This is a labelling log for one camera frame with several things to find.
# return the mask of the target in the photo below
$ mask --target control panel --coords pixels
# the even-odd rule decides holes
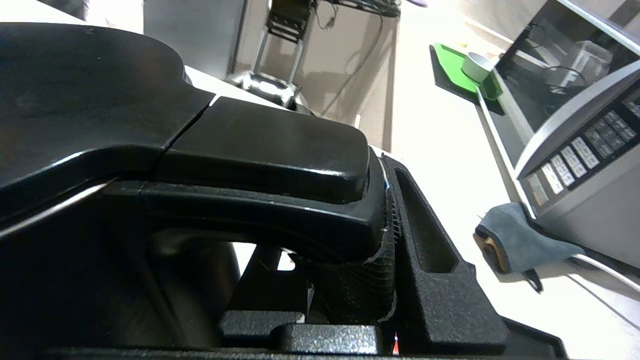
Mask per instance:
[[[586,122],[522,181],[537,214],[640,142],[640,82]]]

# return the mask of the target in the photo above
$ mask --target gray cloth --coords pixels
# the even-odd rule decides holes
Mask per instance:
[[[489,210],[476,227],[476,234],[493,238],[504,253],[511,273],[522,273],[564,261],[574,254],[584,254],[577,245],[554,240],[535,231],[517,202]]]

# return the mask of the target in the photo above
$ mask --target white table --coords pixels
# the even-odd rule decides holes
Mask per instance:
[[[475,264],[498,313],[559,336],[572,358],[639,359],[640,297],[624,285],[601,272],[560,264],[539,269],[541,277],[550,277],[537,294],[522,280],[500,282],[484,260],[472,238],[478,215],[510,200],[476,107],[434,84],[429,44],[450,44],[456,41],[451,33],[464,28],[461,19],[439,10],[437,4],[403,2],[391,153],[412,172],[465,260]]]

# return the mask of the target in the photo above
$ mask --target green mat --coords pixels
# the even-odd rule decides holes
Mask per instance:
[[[469,79],[467,75],[462,72],[462,64],[465,62],[467,55],[439,43],[433,44],[433,47],[436,49],[438,62],[449,77],[449,80],[455,85],[476,94],[476,89],[479,84]]]

